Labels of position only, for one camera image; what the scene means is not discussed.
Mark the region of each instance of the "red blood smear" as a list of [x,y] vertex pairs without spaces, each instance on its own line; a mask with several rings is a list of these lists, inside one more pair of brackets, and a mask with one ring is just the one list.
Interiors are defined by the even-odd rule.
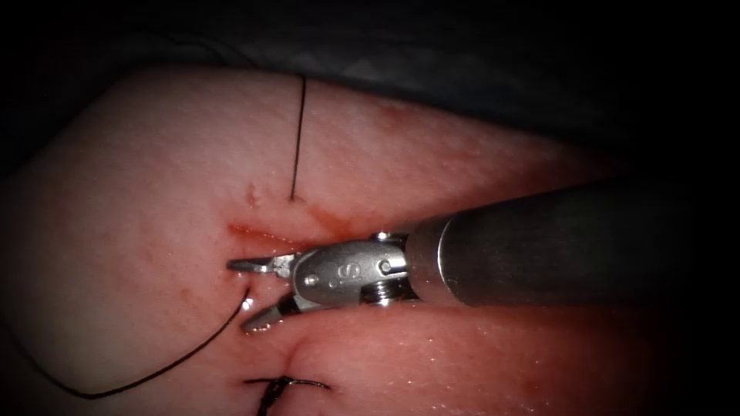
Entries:
[[241,224],[228,224],[227,229],[229,234],[242,242],[245,254],[248,256],[269,256],[274,254],[272,250],[276,250],[278,253],[290,253],[316,246],[314,241],[293,241],[264,231],[254,230]]

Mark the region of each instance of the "black suture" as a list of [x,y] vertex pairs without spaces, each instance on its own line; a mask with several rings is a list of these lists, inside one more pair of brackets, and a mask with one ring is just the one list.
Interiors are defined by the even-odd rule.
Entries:
[[308,384],[310,386],[331,390],[331,387],[318,381],[299,380],[288,376],[282,376],[279,378],[253,378],[251,380],[244,380],[243,382],[245,384],[267,383],[267,387],[264,389],[264,393],[260,399],[260,407],[257,409],[257,416],[267,416],[267,411],[270,409],[270,406],[278,401],[278,398],[283,394],[285,388],[291,384]]
[[301,154],[301,131],[303,130],[303,110],[306,106],[306,77],[301,75],[301,111],[298,114],[298,137],[295,141],[295,161],[293,162],[293,182],[291,201],[295,199],[295,178],[298,175],[298,156]]
[[10,336],[11,342],[15,345],[15,348],[18,350],[18,352],[31,364],[31,367],[34,371],[41,374],[42,377],[44,377],[48,382],[54,384],[56,387],[62,389],[64,392],[71,394],[72,396],[75,396],[77,398],[83,398],[87,400],[96,400],[99,398],[105,398],[108,396],[112,396],[114,394],[122,393],[126,390],[132,389],[134,387],[140,386],[141,384],[146,383],[147,381],[150,381],[156,377],[159,377],[160,375],[168,372],[169,370],[172,370],[176,366],[182,364],[184,361],[188,360],[192,356],[194,356],[196,353],[198,353],[200,350],[204,349],[206,345],[210,344],[211,341],[213,341],[218,335],[220,335],[226,327],[231,323],[232,320],[239,314],[241,311],[241,305],[244,303],[244,301],[247,299],[247,296],[249,296],[249,288],[247,288],[244,291],[244,296],[242,297],[241,301],[239,302],[236,310],[229,316],[229,319],[226,320],[226,322],[219,328],[213,335],[208,337],[207,340],[205,340],[203,343],[195,347],[191,352],[183,355],[181,358],[178,358],[171,364],[162,367],[158,371],[153,372],[152,374],[149,374],[148,376],[145,376],[143,378],[140,378],[137,381],[134,381],[133,383],[129,383],[126,385],[123,385],[121,387],[113,388],[108,391],[101,391],[99,393],[85,393],[84,391],[78,391],[70,386],[67,386],[66,384],[62,383],[60,380],[49,374],[46,370],[44,370],[43,367],[33,358],[33,356],[28,352],[28,350],[23,347],[23,344],[18,339],[18,337],[15,336],[13,331],[10,329],[10,326],[8,323],[3,319],[3,327],[5,328],[5,331]]

